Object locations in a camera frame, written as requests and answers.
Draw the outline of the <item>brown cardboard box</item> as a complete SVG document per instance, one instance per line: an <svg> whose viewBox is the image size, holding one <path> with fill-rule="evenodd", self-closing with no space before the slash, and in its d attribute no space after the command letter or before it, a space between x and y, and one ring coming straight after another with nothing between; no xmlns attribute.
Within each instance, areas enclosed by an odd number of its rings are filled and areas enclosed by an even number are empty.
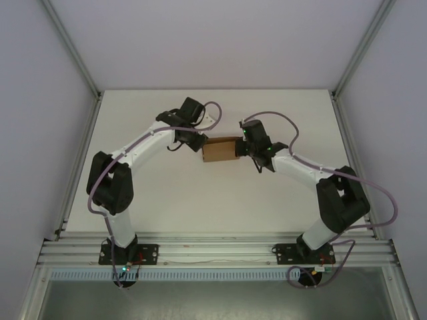
<svg viewBox="0 0 427 320"><path fill-rule="evenodd" d="M202 147L203 162L218 162L238 160L236 155L236 141L238 137L209 138Z"/></svg>

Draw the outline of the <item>grey metal sheet panel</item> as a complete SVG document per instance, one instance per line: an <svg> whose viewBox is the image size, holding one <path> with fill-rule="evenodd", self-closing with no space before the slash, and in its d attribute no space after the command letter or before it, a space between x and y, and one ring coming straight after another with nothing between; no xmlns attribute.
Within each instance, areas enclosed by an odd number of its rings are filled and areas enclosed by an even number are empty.
<svg viewBox="0 0 427 320"><path fill-rule="evenodd" d="M40 320L397 320L383 290L344 277L321 290L281 281L53 281Z"/></svg>

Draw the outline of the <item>aluminium table side rail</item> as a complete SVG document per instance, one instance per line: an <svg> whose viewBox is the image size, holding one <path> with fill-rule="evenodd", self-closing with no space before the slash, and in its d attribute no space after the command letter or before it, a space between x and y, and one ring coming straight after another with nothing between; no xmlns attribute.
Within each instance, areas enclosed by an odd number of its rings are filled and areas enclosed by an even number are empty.
<svg viewBox="0 0 427 320"><path fill-rule="evenodd" d="M340 102L338 101L338 98L335 96L333 91L329 91L330 99L332 102L332 107L334 110L334 114L336 116L337 124L340 130L340 134L342 137L342 141L344 144L344 148L346 150L346 156L348 158L350 167L353 168L353 170L356 172L357 176L361 178L365 178L364 176L364 170L362 168L362 165L359 160L359 156L357 154L356 145L354 142L353 135L350 131L350 125L348 124L347 117L344 113L344 110L342 106L340 105ZM368 214L365 215L364 221L365 224L369 224L370 226L367 227L367 230L370 234L372 234L373 238L375 240L379 240L382 238L382 232L378 231L376 227L374 226L376 221L376 214L374 211L374 205L372 203L372 200L370 198L370 191L371 187L366 184L362 184L362 187L364 188L364 192L367 196L367 199L370 202L371 210Z"/></svg>
<svg viewBox="0 0 427 320"><path fill-rule="evenodd" d="M100 92L99 95L95 98L93 107L89 113L88 120L83 128L83 135L77 149L76 158L73 163L71 170L71 176L68 180L67 187L65 189L65 195L59 209L58 217L54 224L53 231L53 240L58 241L60 234L63 230L63 225L68 219L77 192L79 180L81 177L81 172L83 171L84 161L87 155L87 150L89 149L89 144L91 137L93 135L93 130L97 121L99 110L101 107L102 99L104 92Z"/></svg>

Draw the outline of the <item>aluminium mounting rail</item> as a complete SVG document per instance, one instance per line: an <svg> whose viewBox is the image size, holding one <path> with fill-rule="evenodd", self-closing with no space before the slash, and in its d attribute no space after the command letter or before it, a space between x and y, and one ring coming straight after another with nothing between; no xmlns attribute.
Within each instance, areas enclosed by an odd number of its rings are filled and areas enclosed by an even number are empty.
<svg viewBox="0 0 427 320"><path fill-rule="evenodd" d="M171 267L273 267L278 243L295 243L296 233L173 234L139 233L141 243L159 246L158 266ZM64 232L56 241L42 244L37 264L50 267L94 267L104 233ZM400 260L391 240L379 240L370 231L350 233L334 246L334 256L347 267L398 267Z"/></svg>

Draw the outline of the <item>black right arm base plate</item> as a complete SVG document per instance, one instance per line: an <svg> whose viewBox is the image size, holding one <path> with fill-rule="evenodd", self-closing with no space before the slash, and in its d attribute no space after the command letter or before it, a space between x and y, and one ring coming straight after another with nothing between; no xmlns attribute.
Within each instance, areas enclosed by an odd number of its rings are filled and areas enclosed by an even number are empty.
<svg viewBox="0 0 427 320"><path fill-rule="evenodd" d="M278 243L272 247L278 265L324 265L336 262L333 247L327 243L311 250L297 243Z"/></svg>

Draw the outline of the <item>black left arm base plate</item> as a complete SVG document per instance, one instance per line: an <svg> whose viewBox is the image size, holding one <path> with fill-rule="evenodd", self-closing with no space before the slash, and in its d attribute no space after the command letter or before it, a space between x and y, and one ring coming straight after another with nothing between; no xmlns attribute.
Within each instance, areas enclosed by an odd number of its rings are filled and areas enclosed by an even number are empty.
<svg viewBox="0 0 427 320"><path fill-rule="evenodd" d="M117 265L157 265L159 245L136 244L130 249L114 247L114 259ZM99 265L112 265L111 245L104 243L98 259Z"/></svg>

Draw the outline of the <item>aluminium frame post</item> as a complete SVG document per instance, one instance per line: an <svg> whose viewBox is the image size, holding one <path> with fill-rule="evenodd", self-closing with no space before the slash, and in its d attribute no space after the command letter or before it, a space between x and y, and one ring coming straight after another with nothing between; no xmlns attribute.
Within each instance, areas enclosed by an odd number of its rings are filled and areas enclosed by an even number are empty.
<svg viewBox="0 0 427 320"><path fill-rule="evenodd" d="M66 51L68 52L71 60L75 63L77 70L83 77L85 84L93 94L93 96L98 99L101 96L101 91L96 85L93 77L91 76L89 69L84 63L79 51L77 50L72 38L69 35L69 32L66 30L60 16L58 15L56 9L54 8L51 0L38 0L44 11L46 12L50 22L52 23L54 29L56 30L62 44L65 46Z"/></svg>
<svg viewBox="0 0 427 320"><path fill-rule="evenodd" d="M369 23L364 35L359 41L355 51L353 52L349 63L335 89L331 91L332 97L336 100L345 90L348 83L351 81L354 73L358 69L365 55L367 54L371 44L375 40L377 34L381 30L386 18L389 16L393 6L397 0L382 0L381 4Z"/></svg>

